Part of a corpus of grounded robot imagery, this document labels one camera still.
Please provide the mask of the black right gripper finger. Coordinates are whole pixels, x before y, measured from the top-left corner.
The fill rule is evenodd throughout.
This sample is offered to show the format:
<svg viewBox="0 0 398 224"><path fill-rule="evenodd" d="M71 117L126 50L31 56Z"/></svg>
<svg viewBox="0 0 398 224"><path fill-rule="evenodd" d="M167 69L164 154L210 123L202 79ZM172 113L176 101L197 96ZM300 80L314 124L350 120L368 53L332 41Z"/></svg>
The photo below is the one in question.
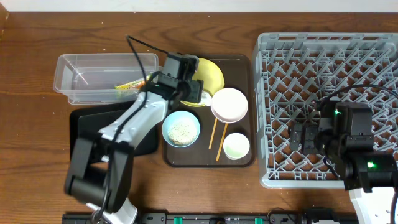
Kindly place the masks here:
<svg viewBox="0 0 398 224"><path fill-rule="evenodd" d="M302 151L305 155L317 153L317 149L315 147L316 136L317 136L317 126L305 124L303 127L302 142L301 142Z"/></svg>
<svg viewBox="0 0 398 224"><path fill-rule="evenodd" d="M292 151L298 151L302 142L303 124L297 123L289 128L289 146Z"/></svg>

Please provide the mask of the green yellow snack wrapper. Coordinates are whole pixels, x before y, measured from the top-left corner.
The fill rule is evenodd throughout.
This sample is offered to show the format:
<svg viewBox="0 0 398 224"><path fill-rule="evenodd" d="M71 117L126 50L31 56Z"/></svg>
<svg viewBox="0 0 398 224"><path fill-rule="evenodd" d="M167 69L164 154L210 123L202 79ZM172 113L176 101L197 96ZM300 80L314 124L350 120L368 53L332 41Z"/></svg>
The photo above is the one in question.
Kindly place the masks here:
<svg viewBox="0 0 398 224"><path fill-rule="evenodd" d="M145 80L144 79L139 79L133 82L128 82L122 85L117 85L114 88L116 90L132 90L132 89L137 89L139 90L144 84L145 84Z"/></svg>

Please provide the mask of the yellow round plate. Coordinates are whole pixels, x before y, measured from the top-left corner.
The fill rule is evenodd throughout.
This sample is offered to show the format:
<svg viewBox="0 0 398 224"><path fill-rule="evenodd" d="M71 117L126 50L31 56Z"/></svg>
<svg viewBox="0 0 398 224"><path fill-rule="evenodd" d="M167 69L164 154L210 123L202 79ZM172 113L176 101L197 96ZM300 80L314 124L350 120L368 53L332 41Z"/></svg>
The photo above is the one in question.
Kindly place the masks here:
<svg viewBox="0 0 398 224"><path fill-rule="evenodd" d="M224 76L221 69L212 61L199 58L197 71L192 77L193 80L203 81L203 91L207 91L212 97L224 88ZM202 107L199 103L181 101L182 104L191 107Z"/></svg>

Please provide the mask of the light blue bowl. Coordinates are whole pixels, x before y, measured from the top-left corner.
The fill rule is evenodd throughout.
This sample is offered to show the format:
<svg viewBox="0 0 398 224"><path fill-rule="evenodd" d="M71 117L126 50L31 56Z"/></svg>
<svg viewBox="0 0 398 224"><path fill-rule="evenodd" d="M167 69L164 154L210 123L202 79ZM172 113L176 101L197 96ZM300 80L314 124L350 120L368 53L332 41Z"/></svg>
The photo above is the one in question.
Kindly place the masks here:
<svg viewBox="0 0 398 224"><path fill-rule="evenodd" d="M162 123L163 139L173 147L190 146L198 139L200 130L198 118L188 111L175 111Z"/></svg>

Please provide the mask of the wooden chopstick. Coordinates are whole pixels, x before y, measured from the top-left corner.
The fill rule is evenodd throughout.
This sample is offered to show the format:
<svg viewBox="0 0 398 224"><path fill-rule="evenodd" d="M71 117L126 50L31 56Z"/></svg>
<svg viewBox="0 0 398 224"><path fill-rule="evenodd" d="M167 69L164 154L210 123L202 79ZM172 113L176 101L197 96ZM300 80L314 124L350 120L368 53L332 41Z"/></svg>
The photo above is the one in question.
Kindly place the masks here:
<svg viewBox="0 0 398 224"><path fill-rule="evenodd" d="M218 162L219 159L220 159L221 150L223 148L223 143L224 143L224 139L225 139L225 136L226 136L227 129L228 129L228 123L224 124L224 129L223 129L223 133L222 133L222 136L221 136L220 145L219 145L219 148L218 148L218 153L217 153L217 156L216 156L216 162Z"/></svg>
<svg viewBox="0 0 398 224"><path fill-rule="evenodd" d="M214 124L213 124L213 129L212 129L212 132L211 132L210 142L209 142L209 145L208 145L208 149L209 149L209 150L211 149L212 144L213 144L213 140L214 140L214 135L215 135L217 123L218 123L218 119L215 118L215 121L214 121Z"/></svg>

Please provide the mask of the white cup green inside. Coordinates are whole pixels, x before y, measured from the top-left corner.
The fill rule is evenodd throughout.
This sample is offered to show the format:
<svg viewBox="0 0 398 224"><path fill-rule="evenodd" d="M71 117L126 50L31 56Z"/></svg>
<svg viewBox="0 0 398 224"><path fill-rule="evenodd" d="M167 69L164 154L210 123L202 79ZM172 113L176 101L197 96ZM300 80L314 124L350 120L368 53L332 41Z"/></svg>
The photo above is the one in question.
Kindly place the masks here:
<svg viewBox="0 0 398 224"><path fill-rule="evenodd" d="M241 133L229 134L223 142L223 151L231 160L243 158L250 150L249 139Z"/></svg>

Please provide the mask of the pink shallow bowl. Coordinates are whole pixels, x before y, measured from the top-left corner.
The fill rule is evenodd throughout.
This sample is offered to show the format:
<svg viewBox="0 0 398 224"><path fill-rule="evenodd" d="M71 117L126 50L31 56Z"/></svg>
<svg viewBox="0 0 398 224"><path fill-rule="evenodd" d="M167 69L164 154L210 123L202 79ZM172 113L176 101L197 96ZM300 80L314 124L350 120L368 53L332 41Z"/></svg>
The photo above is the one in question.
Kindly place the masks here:
<svg viewBox="0 0 398 224"><path fill-rule="evenodd" d="M224 88L217 91L211 99L211 112L223 123L236 123L248 112L248 100L235 88Z"/></svg>

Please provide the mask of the white tissue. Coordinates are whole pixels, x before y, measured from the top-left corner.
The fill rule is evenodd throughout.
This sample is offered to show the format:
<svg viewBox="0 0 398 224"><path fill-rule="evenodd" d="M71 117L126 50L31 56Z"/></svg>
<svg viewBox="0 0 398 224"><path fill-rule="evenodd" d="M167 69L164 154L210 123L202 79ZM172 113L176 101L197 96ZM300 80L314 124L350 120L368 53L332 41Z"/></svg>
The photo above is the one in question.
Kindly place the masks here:
<svg viewBox="0 0 398 224"><path fill-rule="evenodd" d="M200 106L210 106L211 105L212 96L207 91L202 91L201 101L199 102Z"/></svg>

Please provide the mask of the pile of rice grains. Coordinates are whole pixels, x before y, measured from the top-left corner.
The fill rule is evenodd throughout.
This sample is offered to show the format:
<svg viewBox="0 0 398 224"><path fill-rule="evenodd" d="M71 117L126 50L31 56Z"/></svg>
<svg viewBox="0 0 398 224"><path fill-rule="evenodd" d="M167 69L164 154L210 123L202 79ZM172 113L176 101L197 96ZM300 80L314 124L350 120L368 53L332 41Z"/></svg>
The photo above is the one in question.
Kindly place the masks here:
<svg viewBox="0 0 398 224"><path fill-rule="evenodd" d="M168 136L170 141L176 146L189 145L197 137L195 123L188 118L176 120L171 124Z"/></svg>

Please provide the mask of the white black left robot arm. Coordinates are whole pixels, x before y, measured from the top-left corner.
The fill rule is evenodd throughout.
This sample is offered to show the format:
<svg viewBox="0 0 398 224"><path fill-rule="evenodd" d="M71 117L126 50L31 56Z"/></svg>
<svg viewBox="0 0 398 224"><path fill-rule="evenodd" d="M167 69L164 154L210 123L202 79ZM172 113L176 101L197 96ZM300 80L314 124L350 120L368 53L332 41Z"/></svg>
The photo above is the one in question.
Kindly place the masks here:
<svg viewBox="0 0 398 224"><path fill-rule="evenodd" d="M136 101L116 121L96 133L83 133L73 147L64 191L92 205L90 223L134 223L128 199L135 151L148 132L180 101L198 102L203 80L158 71L147 79Z"/></svg>

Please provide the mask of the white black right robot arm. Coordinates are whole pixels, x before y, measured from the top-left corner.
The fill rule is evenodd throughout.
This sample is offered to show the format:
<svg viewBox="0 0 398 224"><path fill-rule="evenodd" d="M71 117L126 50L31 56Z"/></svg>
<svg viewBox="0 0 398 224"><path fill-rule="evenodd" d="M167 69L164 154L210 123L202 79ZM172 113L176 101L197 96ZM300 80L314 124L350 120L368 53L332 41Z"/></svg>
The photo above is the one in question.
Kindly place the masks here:
<svg viewBox="0 0 398 224"><path fill-rule="evenodd" d="M289 136L291 150L323 156L324 165L343 181L360 223L380 223L384 205L388 222L395 223L397 164L392 155L373 149L371 123L295 124Z"/></svg>

